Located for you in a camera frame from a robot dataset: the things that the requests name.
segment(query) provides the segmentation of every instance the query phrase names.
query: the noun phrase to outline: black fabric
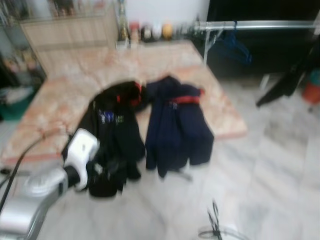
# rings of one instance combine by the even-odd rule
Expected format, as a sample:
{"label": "black fabric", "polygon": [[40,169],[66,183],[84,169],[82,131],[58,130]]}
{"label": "black fabric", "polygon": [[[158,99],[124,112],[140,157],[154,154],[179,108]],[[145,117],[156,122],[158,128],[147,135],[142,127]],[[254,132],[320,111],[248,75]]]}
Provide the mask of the black fabric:
{"label": "black fabric", "polygon": [[256,106],[261,107],[264,104],[268,104],[274,100],[281,98],[282,96],[290,97],[298,87],[301,77],[305,73],[309,73],[320,64],[320,37],[317,38],[314,46],[308,50],[308,53],[257,102]]}
{"label": "black fabric", "polygon": [[[78,129],[86,129],[100,142],[88,163],[88,189],[94,197],[112,197],[122,191],[127,179],[141,178],[136,163],[145,156],[135,112],[148,104],[146,88],[134,81],[111,86],[88,105]],[[68,144],[62,151],[67,157]]]}
{"label": "black fabric", "polygon": [[178,97],[199,97],[201,91],[168,76],[146,86],[152,111],[146,136],[146,168],[160,177],[170,170],[210,160],[214,136],[198,103],[174,103]]}

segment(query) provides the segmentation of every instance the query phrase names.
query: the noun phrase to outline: clothes hanger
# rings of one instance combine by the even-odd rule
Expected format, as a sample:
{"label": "clothes hanger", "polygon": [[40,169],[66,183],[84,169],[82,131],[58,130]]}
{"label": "clothes hanger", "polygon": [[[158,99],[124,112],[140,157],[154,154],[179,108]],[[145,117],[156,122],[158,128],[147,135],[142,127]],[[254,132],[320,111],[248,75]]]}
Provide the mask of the clothes hanger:
{"label": "clothes hanger", "polygon": [[219,37],[216,40],[214,49],[226,57],[235,59],[243,64],[251,64],[252,55],[246,46],[237,40],[236,38],[237,31],[237,21],[234,21],[234,30],[231,32],[224,32],[222,37]]}

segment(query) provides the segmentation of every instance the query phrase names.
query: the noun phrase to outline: metal rail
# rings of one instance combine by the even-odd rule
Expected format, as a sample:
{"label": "metal rail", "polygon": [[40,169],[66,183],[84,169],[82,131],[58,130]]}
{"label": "metal rail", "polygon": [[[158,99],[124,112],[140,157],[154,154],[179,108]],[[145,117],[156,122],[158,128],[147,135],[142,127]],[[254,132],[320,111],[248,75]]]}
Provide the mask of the metal rail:
{"label": "metal rail", "polygon": [[[216,43],[217,38],[224,30],[270,30],[270,29],[315,29],[314,21],[277,21],[277,20],[253,20],[253,21],[207,21],[194,26],[195,31],[206,31],[203,63],[207,64],[209,49]],[[210,33],[218,33],[210,41]]]}

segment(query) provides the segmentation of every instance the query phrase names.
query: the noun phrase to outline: marble countertop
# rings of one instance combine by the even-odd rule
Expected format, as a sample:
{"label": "marble countertop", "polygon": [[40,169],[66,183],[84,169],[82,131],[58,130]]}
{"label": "marble countertop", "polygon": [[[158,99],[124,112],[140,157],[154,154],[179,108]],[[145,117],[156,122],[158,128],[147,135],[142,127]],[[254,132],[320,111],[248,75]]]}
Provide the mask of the marble countertop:
{"label": "marble countertop", "polygon": [[[3,148],[0,159],[12,164],[45,132],[74,132],[90,100],[109,85],[136,80],[141,84],[173,75],[205,89],[201,107],[216,139],[243,136],[247,127],[212,72],[189,41],[150,44],[143,48],[115,51],[104,47],[75,50],[68,61],[56,62],[16,131]],[[146,137],[150,107],[136,117]],[[59,156],[67,136],[50,137],[34,147],[25,161]]]}

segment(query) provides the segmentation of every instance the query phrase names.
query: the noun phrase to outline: black cord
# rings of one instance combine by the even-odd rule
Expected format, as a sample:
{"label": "black cord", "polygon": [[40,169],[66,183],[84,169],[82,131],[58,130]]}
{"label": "black cord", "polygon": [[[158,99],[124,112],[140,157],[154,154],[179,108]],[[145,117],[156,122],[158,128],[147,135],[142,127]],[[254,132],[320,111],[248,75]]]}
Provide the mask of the black cord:
{"label": "black cord", "polygon": [[209,220],[210,220],[212,230],[200,231],[198,234],[199,238],[201,239],[216,238],[218,240],[222,240],[221,234],[224,234],[224,235],[232,236],[239,240],[249,240],[249,238],[247,238],[245,235],[237,231],[234,231],[231,228],[223,227],[223,229],[220,229],[219,219],[218,219],[219,212],[218,212],[218,207],[215,201],[212,201],[212,207],[213,207],[214,216],[212,216],[212,214],[208,210],[208,215],[209,215]]}
{"label": "black cord", "polygon": [[[1,168],[0,169],[0,174],[4,174],[5,177],[4,179],[0,182],[0,189],[5,185],[5,183],[9,180],[10,178],[10,173],[11,173],[11,169],[9,168]],[[26,176],[29,176],[30,173],[29,172],[26,172],[26,171],[23,171],[23,172],[17,172],[17,175],[16,177],[26,177]]]}
{"label": "black cord", "polygon": [[37,145],[38,143],[42,142],[43,140],[45,140],[46,138],[48,137],[51,137],[51,136],[54,136],[54,135],[57,135],[57,134],[65,134],[65,135],[69,135],[71,136],[70,133],[68,132],[65,132],[65,131],[54,131],[54,132],[49,132],[49,133],[45,133],[41,138],[39,138],[38,140],[36,140],[35,142],[33,142],[29,147],[27,147],[26,150],[24,150],[24,152],[20,155],[18,161],[16,162],[15,166],[14,166],[14,169],[12,171],[12,174],[9,176],[9,182],[5,188],[5,191],[3,193],[3,196],[1,198],[1,201],[0,201],[0,214],[4,208],[4,205],[6,203],[6,199],[8,197],[8,194],[9,194],[9,191],[11,189],[11,185],[12,183],[14,182],[14,179],[15,179],[15,176],[18,172],[18,168],[22,162],[22,160],[24,159],[25,155],[35,146]]}

